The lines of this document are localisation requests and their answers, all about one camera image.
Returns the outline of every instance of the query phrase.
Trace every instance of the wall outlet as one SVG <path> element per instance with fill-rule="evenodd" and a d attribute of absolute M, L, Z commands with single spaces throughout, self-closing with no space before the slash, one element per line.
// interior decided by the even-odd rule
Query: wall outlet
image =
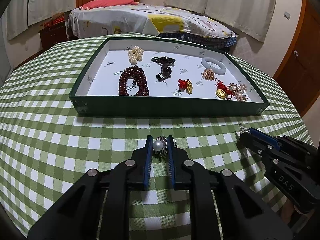
<path fill-rule="evenodd" d="M 284 12 L 284 17 L 286 17 L 288 20 L 290 20 L 291 15 L 288 12 Z"/>

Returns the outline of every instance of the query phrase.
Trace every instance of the pillow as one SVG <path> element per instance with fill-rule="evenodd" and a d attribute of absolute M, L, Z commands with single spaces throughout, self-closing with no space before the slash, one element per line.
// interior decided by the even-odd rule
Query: pillow
<path fill-rule="evenodd" d="M 91 2 L 88 2 L 84 4 L 83 6 L 80 6 L 80 10 L 90 10 L 93 8 L 99 8 L 99 7 L 108 7 L 108 6 L 115 6 L 115 5 L 126 5 L 126 4 L 132 4 L 132 5 L 138 5 L 134 0 L 93 0 Z"/>

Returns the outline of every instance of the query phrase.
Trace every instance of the wooden door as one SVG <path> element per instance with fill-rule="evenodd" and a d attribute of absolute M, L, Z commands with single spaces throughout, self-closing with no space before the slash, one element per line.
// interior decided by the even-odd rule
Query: wooden door
<path fill-rule="evenodd" d="M 308 0 L 297 42 L 275 79 L 301 116 L 320 95 L 320 16 Z"/>

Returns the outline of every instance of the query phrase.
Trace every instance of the plaid fabric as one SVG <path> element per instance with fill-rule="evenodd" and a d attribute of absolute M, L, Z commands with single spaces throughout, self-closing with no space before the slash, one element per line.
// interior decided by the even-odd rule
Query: plaid fabric
<path fill-rule="evenodd" d="M 207 169 L 232 170 L 274 211 L 281 208 L 285 196 L 264 177 L 259 156 L 237 148 L 235 133 L 238 122 L 243 122 L 270 135 L 312 143 L 300 115 L 272 78 L 233 57 L 270 102 L 260 116 L 78 117 L 68 94 L 105 38 L 59 43 L 13 72 L 0 89 L 0 202 L 21 232 L 27 235 L 84 172 L 115 167 L 142 147 L 148 134 L 173 135 L 190 159 Z M 131 192 L 131 238 L 189 239 L 189 212 L 188 192 L 170 189 L 167 163 L 153 158 L 149 190 Z"/>
<path fill-rule="evenodd" d="M 211 49 L 228 48 L 232 45 L 235 45 L 238 42 L 237 37 L 229 37 L 227 39 L 204 38 L 191 33 L 160 33 L 159 37 L 167 39 L 176 38 L 181 41 L 188 41 L 203 46 L 207 46 Z"/>

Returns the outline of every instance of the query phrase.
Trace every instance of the wooden drawer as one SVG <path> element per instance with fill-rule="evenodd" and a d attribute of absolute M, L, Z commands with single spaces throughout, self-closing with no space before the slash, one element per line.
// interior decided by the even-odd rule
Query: wooden drawer
<path fill-rule="evenodd" d="M 42 48 L 50 49 L 53 45 L 67 41 L 67 33 L 65 23 L 58 24 L 55 28 L 45 28 L 40 33 Z"/>

